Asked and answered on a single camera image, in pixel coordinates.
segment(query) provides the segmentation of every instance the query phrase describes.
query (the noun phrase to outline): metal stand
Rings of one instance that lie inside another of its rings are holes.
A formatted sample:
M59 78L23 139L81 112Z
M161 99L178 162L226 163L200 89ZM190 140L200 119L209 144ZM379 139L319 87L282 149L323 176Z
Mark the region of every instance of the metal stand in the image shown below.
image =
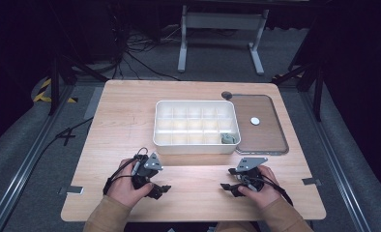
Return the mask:
M178 72L183 73L185 71L187 62L187 28L218 28L256 31L254 42L249 43L249 51L257 74L262 75L264 71L257 48L265 28L268 13L268 10L263 11L262 14L188 13L187 6L183 6L182 41L179 52Z

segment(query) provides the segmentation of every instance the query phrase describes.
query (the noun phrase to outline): tape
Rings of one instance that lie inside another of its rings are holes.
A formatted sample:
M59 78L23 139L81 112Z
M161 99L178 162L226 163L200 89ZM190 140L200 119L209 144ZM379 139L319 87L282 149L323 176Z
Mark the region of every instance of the tape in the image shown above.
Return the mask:
M52 99L50 97L45 97L44 93L48 86L51 84L51 78L47 77L44 81L43 85L41 86L37 96L34 98L34 102L52 102ZM78 98L69 98L67 100L68 103L77 103Z

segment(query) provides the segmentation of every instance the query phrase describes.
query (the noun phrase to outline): tan jacket sleeve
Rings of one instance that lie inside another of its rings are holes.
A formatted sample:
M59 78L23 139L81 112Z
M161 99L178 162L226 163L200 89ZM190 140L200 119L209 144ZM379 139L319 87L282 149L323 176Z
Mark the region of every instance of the tan jacket sleeve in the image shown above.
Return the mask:
M84 231L124 231L131 208L109 196L104 196L101 203L89 216Z
M283 198L272 202L260 213L273 232L312 231L302 216Z

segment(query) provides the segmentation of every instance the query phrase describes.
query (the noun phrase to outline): brown tray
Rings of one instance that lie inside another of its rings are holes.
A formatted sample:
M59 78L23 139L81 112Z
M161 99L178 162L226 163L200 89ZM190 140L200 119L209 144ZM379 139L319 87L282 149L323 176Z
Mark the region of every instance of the brown tray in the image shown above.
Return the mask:
M236 151L244 155L282 155L289 148L272 99L266 95L233 95L241 142ZM250 119L260 120L258 125Z

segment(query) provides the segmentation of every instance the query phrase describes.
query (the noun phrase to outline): person's right hand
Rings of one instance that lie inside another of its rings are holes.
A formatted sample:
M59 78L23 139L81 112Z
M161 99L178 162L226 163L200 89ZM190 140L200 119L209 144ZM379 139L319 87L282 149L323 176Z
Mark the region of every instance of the person's right hand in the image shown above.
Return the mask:
M259 171L262 175L268 177L278 185L275 174L273 174L273 171L270 169L270 167L265 165L259 165L257 167L259 168ZM259 210L264 209L270 203L276 201L281 197L280 192L267 184L264 184L261 191L253 191L250 188L243 186L239 186L238 191L253 200Z

